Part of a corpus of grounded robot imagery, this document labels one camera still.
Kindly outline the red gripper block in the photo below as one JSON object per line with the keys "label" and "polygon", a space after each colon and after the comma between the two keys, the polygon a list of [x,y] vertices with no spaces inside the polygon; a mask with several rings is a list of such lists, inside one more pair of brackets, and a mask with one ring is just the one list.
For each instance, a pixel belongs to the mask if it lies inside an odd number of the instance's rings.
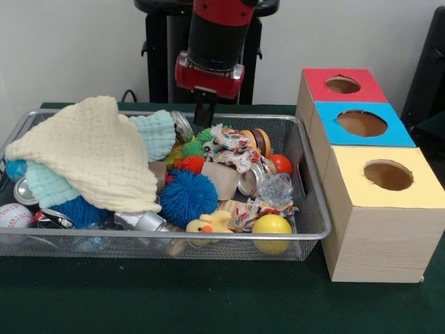
{"label": "red gripper block", "polygon": [[[212,72],[193,64],[187,51],[181,51],[175,65],[175,81],[180,88],[193,90],[195,98],[194,123],[210,127],[216,107],[216,95],[234,99],[243,83],[244,66],[237,64],[228,72]],[[206,108],[204,109],[205,92]]]}

